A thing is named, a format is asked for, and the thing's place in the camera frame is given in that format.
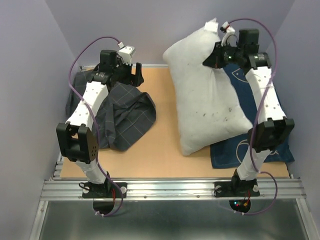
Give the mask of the grey checked pillowcase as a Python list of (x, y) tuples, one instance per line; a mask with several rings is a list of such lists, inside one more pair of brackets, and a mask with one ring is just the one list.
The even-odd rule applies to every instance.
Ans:
[(73, 80), (65, 107), (68, 122), (73, 126), (87, 125), (99, 137), (100, 149), (126, 151), (154, 125), (156, 105), (147, 92), (117, 82), (102, 102), (93, 101), (100, 87), (89, 80), (92, 71), (78, 72)]

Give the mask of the white stained pillow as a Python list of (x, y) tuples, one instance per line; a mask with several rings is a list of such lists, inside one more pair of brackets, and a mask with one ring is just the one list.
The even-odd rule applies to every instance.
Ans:
[(209, 20), (163, 53), (175, 89), (184, 156), (244, 134), (253, 126), (225, 70), (203, 65), (220, 41), (218, 26), (215, 18)]

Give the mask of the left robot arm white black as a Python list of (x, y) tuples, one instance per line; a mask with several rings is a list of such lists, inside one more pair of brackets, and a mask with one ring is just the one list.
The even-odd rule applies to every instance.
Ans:
[(99, 141), (92, 128), (101, 104), (117, 82), (135, 87), (144, 82), (140, 63), (132, 73), (135, 51), (133, 46), (122, 46), (118, 51), (102, 50), (100, 62), (92, 70), (75, 111), (56, 127), (62, 156), (80, 167), (87, 177), (87, 182), (80, 185), (85, 195), (106, 197), (111, 193), (110, 175), (98, 163)]

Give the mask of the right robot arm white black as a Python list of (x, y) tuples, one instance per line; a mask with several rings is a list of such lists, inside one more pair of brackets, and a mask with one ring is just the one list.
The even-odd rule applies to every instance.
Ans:
[(223, 38), (215, 43), (203, 65), (221, 69), (238, 65), (251, 88), (256, 105), (252, 128), (247, 132), (247, 152), (230, 181), (215, 182), (216, 197), (259, 196), (257, 174), (265, 159), (282, 144), (295, 126), (283, 111), (273, 84), (274, 73), (266, 52), (259, 51), (259, 30), (244, 28), (236, 36), (236, 45), (228, 40), (236, 31), (230, 25), (221, 27)]

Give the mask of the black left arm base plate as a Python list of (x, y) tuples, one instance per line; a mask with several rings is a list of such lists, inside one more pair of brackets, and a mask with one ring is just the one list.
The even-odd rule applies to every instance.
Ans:
[(95, 184), (91, 182), (80, 182), (78, 186), (82, 189), (82, 198), (84, 199), (111, 199), (126, 198), (126, 182), (118, 182), (120, 190), (112, 183)]

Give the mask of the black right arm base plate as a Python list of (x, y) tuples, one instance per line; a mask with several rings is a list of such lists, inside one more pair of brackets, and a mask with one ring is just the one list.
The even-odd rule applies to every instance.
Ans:
[(257, 186), (257, 180), (240, 181), (240, 183), (232, 183), (231, 181), (216, 181), (214, 182), (213, 196), (216, 198), (232, 198), (240, 199), (244, 197), (259, 197), (260, 191), (254, 191), (254, 186)]

